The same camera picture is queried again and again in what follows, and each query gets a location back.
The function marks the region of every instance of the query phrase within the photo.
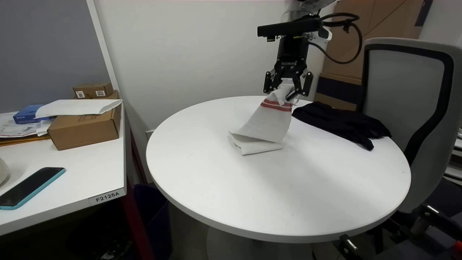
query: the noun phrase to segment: document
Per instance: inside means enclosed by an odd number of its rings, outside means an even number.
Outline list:
[[[44,136],[48,133],[51,120],[41,120],[31,124],[16,124],[13,116],[16,113],[0,114],[0,139],[21,139],[28,136]]]
[[[104,114],[122,104],[122,100],[57,100],[42,106],[35,117]]]

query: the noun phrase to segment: table top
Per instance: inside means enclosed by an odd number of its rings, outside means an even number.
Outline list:
[[[70,150],[57,150],[52,140],[0,147],[11,168],[0,195],[45,166],[67,172],[15,211],[0,211],[0,236],[71,214],[126,195],[125,119],[120,137]]]
[[[292,119],[283,150],[242,156],[230,130],[263,98],[192,106],[155,130],[148,165],[174,205],[231,234],[315,243],[363,233],[403,202],[410,168],[389,137],[373,140],[376,149],[367,152]]]

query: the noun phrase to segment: black cable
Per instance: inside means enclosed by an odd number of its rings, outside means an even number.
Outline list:
[[[363,49],[363,33],[360,30],[360,28],[356,25],[356,23],[351,23],[350,26],[353,26],[356,30],[357,30],[357,35],[358,35],[358,51],[357,54],[351,58],[351,59],[347,59],[347,61],[338,61],[335,58],[332,58],[322,46],[320,46],[318,43],[315,42],[308,42],[309,45],[318,48],[328,59],[331,59],[332,62],[335,64],[351,64],[353,61],[356,61],[360,54],[361,54],[361,49]]]
[[[327,19],[332,19],[332,17],[347,17],[345,20],[337,20],[337,22],[324,22]],[[356,61],[360,54],[361,54],[361,49],[363,49],[363,33],[360,30],[360,28],[354,23],[356,20],[358,20],[360,16],[357,15],[353,15],[353,13],[334,13],[334,15],[328,15],[328,16],[324,16],[321,17],[321,23],[324,26],[328,26],[328,28],[344,28],[345,32],[350,32],[350,28],[354,28],[357,30],[357,35],[358,35],[358,51],[357,54],[351,58],[351,59],[347,59],[347,61],[338,61],[335,58],[332,58],[322,46],[320,46],[318,43],[315,42],[309,42],[309,45],[318,48],[328,59],[331,59],[332,62],[335,64],[351,64],[353,61]]]

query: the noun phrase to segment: black fabric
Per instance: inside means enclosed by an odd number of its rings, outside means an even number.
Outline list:
[[[292,116],[301,121],[351,140],[367,150],[374,149],[370,139],[392,136],[389,129],[373,117],[356,111],[334,110],[322,103],[299,107]]]

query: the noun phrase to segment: paper sheet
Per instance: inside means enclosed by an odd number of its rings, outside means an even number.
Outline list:
[[[16,124],[13,116],[16,113],[0,114],[0,139],[19,139],[26,136],[44,136],[48,133],[51,120],[41,120],[32,124]]]
[[[35,117],[104,114],[122,104],[122,100],[57,100],[42,106]]]
[[[237,149],[243,153],[243,156],[281,150],[285,147],[282,143],[272,143],[239,134],[230,134],[230,137],[234,146],[237,146]]]
[[[231,130],[231,133],[282,143],[292,120],[294,104],[286,103],[286,95],[292,88],[292,85],[281,85],[259,106],[242,129]]]

